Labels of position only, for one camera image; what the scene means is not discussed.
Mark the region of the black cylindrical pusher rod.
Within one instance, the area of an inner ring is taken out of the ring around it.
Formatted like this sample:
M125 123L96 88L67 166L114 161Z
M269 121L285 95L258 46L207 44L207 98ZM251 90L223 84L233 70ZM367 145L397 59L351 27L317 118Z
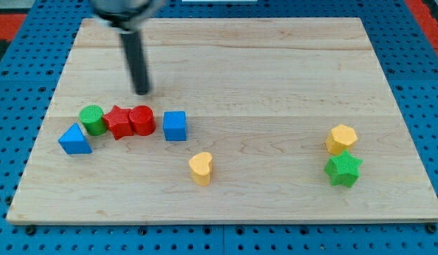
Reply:
M137 95L146 95L151 90L151 84L146 68L144 48L139 31L120 35L122 47L127 60L134 92Z

